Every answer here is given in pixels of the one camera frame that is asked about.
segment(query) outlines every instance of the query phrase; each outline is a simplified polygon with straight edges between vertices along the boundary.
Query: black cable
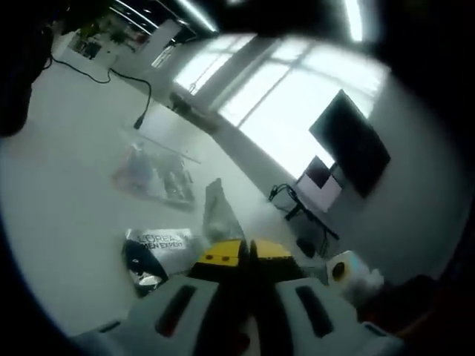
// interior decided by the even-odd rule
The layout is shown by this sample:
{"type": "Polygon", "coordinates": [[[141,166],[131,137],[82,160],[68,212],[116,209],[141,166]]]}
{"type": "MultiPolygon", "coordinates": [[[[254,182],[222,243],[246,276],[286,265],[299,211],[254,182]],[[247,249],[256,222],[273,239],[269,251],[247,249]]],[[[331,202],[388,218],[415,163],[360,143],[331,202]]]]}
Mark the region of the black cable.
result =
{"type": "Polygon", "coordinates": [[[108,84],[111,82],[111,72],[114,73],[115,75],[117,76],[120,76],[124,79],[129,79],[129,80],[134,80],[135,82],[140,82],[140,83],[144,83],[144,84],[147,84],[147,87],[148,87],[148,98],[147,98],[147,105],[145,106],[145,110],[143,111],[143,114],[139,116],[139,119],[135,122],[135,125],[134,127],[136,129],[138,129],[144,118],[145,118],[145,115],[147,114],[147,111],[148,111],[148,107],[150,106],[150,101],[151,101],[151,85],[149,82],[147,82],[146,80],[144,79],[138,79],[138,78],[134,78],[133,76],[126,76],[124,74],[121,74],[119,72],[117,72],[116,70],[112,69],[112,68],[109,68],[108,71],[107,71],[107,80],[105,81],[100,81],[100,80],[97,80],[95,79],[94,77],[90,76],[89,74],[87,74],[86,72],[83,72],[82,70],[79,70],[77,68],[75,68],[74,66],[70,65],[69,63],[67,62],[63,62],[63,61],[59,61],[58,59],[54,58],[53,55],[50,56],[50,63],[49,65],[47,65],[45,68],[43,69],[48,69],[49,67],[51,67],[51,65],[53,64],[53,62],[55,63],[58,63],[60,65],[65,65],[67,67],[69,67],[70,69],[76,71],[77,73],[80,73],[82,74],[83,76],[87,76],[90,80],[92,80],[93,82],[96,82],[97,84],[108,84]]]}
{"type": "Polygon", "coordinates": [[[43,67],[43,70],[46,70],[46,69],[48,69],[49,67],[51,67],[51,65],[53,65],[53,60],[51,59],[51,57],[48,57],[48,58],[47,58],[47,62],[48,62],[48,61],[50,61],[50,62],[49,62],[47,65],[45,65],[45,66],[43,67]]]}
{"type": "MultiPolygon", "coordinates": [[[[269,201],[273,201],[273,199],[282,191],[284,190],[287,190],[287,194],[289,195],[290,199],[292,199],[296,204],[299,204],[299,205],[302,205],[301,204],[301,201],[299,200],[299,198],[297,197],[297,193],[295,192],[294,188],[292,188],[290,185],[288,185],[287,183],[283,183],[283,184],[280,184],[280,185],[274,185],[272,187],[272,190],[270,191],[270,195],[269,195],[269,201]]],[[[275,206],[278,210],[281,210],[281,211],[284,211],[286,213],[289,213],[290,211],[289,210],[286,210],[286,208],[284,207],[280,207],[280,206],[275,206]]],[[[298,216],[299,214],[302,214],[303,211],[299,211],[296,216],[298,216]]]]}
{"type": "Polygon", "coordinates": [[[320,245],[320,251],[318,252],[321,258],[326,259],[328,257],[329,247],[330,247],[330,243],[328,241],[327,231],[324,230],[324,238],[320,245]]]}

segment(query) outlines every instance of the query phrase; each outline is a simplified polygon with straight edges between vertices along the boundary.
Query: clear plastic bag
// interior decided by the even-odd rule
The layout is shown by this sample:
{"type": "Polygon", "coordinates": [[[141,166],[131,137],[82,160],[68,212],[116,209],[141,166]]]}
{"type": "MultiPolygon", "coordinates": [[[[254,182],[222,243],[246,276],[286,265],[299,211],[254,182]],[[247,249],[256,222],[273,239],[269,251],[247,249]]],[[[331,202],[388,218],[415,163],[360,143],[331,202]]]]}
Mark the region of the clear plastic bag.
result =
{"type": "Polygon", "coordinates": [[[175,208],[193,208],[193,181],[181,156],[148,152],[144,144],[130,146],[124,163],[113,174],[115,186],[139,199],[175,208]]]}

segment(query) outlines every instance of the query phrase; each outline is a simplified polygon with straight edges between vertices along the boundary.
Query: desk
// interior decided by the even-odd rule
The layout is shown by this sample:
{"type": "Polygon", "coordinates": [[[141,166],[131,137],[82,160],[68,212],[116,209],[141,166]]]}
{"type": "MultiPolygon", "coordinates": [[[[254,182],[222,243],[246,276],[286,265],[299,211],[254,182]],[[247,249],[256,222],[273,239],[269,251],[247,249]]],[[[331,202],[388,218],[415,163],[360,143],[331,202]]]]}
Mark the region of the desk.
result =
{"type": "Polygon", "coordinates": [[[312,213],[311,210],[307,209],[307,207],[301,202],[297,202],[295,204],[295,207],[285,216],[285,220],[290,221],[300,211],[303,211],[308,220],[316,223],[323,229],[325,238],[327,238],[328,233],[332,235],[335,240],[340,240],[340,237],[332,229],[330,229],[323,221],[321,221],[319,217],[312,213]]]}
{"type": "MultiPolygon", "coordinates": [[[[62,60],[105,78],[103,68],[70,50],[62,60]]],[[[136,300],[120,256],[125,230],[201,231],[205,187],[218,177],[247,238],[273,239],[297,259],[305,258],[280,212],[210,136],[179,117],[167,134],[194,131],[200,163],[189,168],[196,211],[115,189],[111,175],[130,143],[123,127],[133,125],[145,101],[146,95],[117,77],[98,85],[53,64],[33,85],[24,129],[0,141],[0,209],[7,238],[27,284],[69,335],[126,316],[136,300]]],[[[154,105],[145,120],[154,115],[154,105]]]]}

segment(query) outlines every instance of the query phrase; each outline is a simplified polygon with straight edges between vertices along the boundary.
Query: ceiling light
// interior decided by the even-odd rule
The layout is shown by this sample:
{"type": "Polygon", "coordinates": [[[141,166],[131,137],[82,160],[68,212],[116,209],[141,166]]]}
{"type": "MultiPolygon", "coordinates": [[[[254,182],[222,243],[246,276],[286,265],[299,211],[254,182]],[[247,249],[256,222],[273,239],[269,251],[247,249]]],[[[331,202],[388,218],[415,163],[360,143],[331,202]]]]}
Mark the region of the ceiling light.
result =
{"type": "Polygon", "coordinates": [[[229,6],[241,5],[245,1],[246,0],[228,0],[228,5],[229,6]]]}
{"type": "Polygon", "coordinates": [[[142,19],[146,20],[149,24],[151,24],[153,27],[155,28],[158,28],[158,25],[153,23],[152,21],[150,21],[149,19],[147,19],[144,15],[142,15],[141,13],[139,13],[137,10],[135,10],[134,8],[128,6],[125,2],[122,2],[120,0],[115,0],[117,3],[121,4],[123,7],[127,7],[130,11],[132,11],[133,13],[136,13],[138,16],[140,16],[142,19]]]}
{"type": "Polygon", "coordinates": [[[204,24],[211,32],[217,32],[217,27],[207,18],[206,14],[200,10],[197,5],[192,4],[189,0],[177,0],[184,8],[186,8],[195,18],[204,24]]]}
{"type": "Polygon", "coordinates": [[[136,25],[139,29],[141,29],[142,31],[144,31],[145,33],[148,33],[149,35],[151,35],[151,33],[149,31],[147,31],[145,28],[143,28],[142,26],[140,26],[139,24],[137,24],[135,21],[132,21],[132,19],[128,18],[126,15],[124,15],[123,13],[117,11],[116,9],[114,9],[113,7],[109,7],[109,9],[111,9],[112,11],[114,11],[115,13],[117,13],[118,15],[121,15],[121,17],[123,17],[124,19],[126,19],[127,21],[129,21],[131,24],[134,24],[136,25]]]}
{"type": "Polygon", "coordinates": [[[363,40],[363,24],[361,23],[358,0],[345,0],[344,3],[347,8],[351,37],[354,41],[360,42],[363,40]]]}

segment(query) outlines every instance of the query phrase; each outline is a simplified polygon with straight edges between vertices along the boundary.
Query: crumpled bag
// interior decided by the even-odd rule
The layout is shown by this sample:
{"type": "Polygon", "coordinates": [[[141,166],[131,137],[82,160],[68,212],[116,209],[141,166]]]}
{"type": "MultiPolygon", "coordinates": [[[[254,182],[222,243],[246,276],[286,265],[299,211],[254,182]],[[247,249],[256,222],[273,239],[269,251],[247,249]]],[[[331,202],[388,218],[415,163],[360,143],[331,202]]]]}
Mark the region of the crumpled bag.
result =
{"type": "Polygon", "coordinates": [[[206,187],[203,235],[209,239],[210,243],[234,239],[244,240],[244,231],[226,200],[221,178],[206,187]]]}
{"type": "Polygon", "coordinates": [[[141,297],[171,276],[188,273],[209,247],[189,228],[128,229],[125,238],[122,254],[141,297]]]}

